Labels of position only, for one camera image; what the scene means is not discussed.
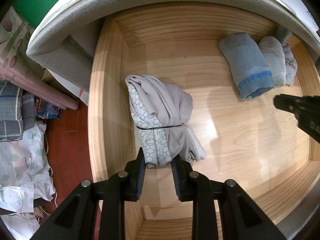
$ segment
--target folded clothing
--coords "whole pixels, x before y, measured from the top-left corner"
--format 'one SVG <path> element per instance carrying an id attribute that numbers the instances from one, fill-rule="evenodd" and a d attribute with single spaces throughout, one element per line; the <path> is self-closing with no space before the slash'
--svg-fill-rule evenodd
<path id="1" fill-rule="evenodd" d="M 129 75 L 125 81 L 148 168 L 166 165 L 178 154 L 190 163 L 205 158 L 200 142 L 185 124 L 193 108 L 188 93 L 151 75 Z"/>
<path id="2" fill-rule="evenodd" d="M 219 47 L 243 99 L 258 97 L 275 86 L 263 54 L 247 33 L 231 34 Z"/>
<path id="3" fill-rule="evenodd" d="M 34 95 L 25 91 L 22 95 L 21 114 L 23 120 L 23 130 L 28 130 L 35 126 L 36 122 L 36 104 Z"/>
<path id="4" fill-rule="evenodd" d="M 286 67 L 281 43 L 275 37 L 264 37 L 259 43 L 259 49 L 270 68 L 275 87 L 284 86 Z"/>
<path id="5" fill-rule="evenodd" d="M 294 82 L 294 77 L 298 70 L 298 64 L 288 44 L 284 45 L 282 49 L 284 52 L 285 68 L 286 68 L 285 84 L 292 86 Z"/>
<path id="6" fill-rule="evenodd" d="M 34 127 L 36 105 L 33 94 L 0 80 L 0 142 L 22 139 L 23 131 Z"/>
<path id="7" fill-rule="evenodd" d="M 0 80 L 0 120 L 22 120 L 22 92 L 20 87 Z"/>

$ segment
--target hexagon pattern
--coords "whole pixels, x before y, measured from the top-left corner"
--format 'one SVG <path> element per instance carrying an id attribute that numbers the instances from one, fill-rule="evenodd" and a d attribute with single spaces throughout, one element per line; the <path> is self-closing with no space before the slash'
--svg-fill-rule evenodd
<path id="1" fill-rule="evenodd" d="M 135 113 L 131 110 L 131 117 L 136 126 L 141 128 L 162 127 L 161 122 L 154 115 L 149 114 L 139 94 L 132 84 L 127 84 L 130 101 Z M 170 156 L 167 138 L 164 129 L 141 130 L 139 129 L 139 139 L 143 149 L 145 162 L 152 163 L 156 167 L 164 166 L 172 161 Z"/>

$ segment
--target rolled sock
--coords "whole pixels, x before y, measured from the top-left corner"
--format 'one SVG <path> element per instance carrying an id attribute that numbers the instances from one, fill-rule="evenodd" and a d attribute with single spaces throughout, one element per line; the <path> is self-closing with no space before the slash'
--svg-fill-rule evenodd
<path id="1" fill-rule="evenodd" d="M 282 46 L 285 45 L 285 43 L 291 37 L 291 35 L 292 35 L 292 32 L 289 31 L 286 27 L 283 27 L 282 25 L 278 25 L 276 37 Z"/>
<path id="2" fill-rule="evenodd" d="M 261 96 L 275 86 L 258 45 L 247 33 L 231 34 L 220 42 L 219 47 L 243 99 Z"/>
<path id="3" fill-rule="evenodd" d="M 282 49 L 284 52 L 285 68 L 286 68 L 285 84 L 292 86 L 294 82 L 294 77 L 298 70 L 298 64 L 288 44 L 284 45 Z"/>
<path id="4" fill-rule="evenodd" d="M 270 68 L 275 87 L 284 86 L 286 67 L 281 43 L 275 37 L 264 37 L 259 43 L 259 49 Z"/>

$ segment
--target red wooden floor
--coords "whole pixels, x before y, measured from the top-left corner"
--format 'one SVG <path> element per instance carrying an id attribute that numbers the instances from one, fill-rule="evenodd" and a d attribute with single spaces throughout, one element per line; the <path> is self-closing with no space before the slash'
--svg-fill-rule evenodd
<path id="1" fill-rule="evenodd" d="M 64 110 L 60 120 L 47 120 L 48 161 L 53 170 L 53 184 L 57 190 L 57 205 L 84 179 L 92 181 L 88 144 L 88 107 L 80 101 L 78 110 Z M 54 199 L 44 205 L 51 214 L 56 209 Z M 95 238 L 99 231 L 98 210 Z"/>

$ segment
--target plaid fabric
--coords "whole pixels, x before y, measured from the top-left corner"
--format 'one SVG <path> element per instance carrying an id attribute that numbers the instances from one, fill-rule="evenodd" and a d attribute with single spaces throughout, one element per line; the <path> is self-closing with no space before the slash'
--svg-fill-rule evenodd
<path id="1" fill-rule="evenodd" d="M 21 101 L 23 90 L 10 82 L 0 80 L 0 120 L 22 120 Z"/>
<path id="2" fill-rule="evenodd" d="M 21 113 L 23 120 L 23 130 L 25 131 L 34 127 L 37 111 L 34 96 L 30 92 L 26 92 L 22 96 Z"/>
<path id="3" fill-rule="evenodd" d="M 33 94 L 25 92 L 21 103 L 22 120 L 0 121 L 0 142 L 22 139 L 23 131 L 34 127 L 36 121 L 36 104 Z"/>
<path id="4" fill-rule="evenodd" d="M 0 141 L 17 141 L 22 139 L 23 121 L 0 121 Z"/>

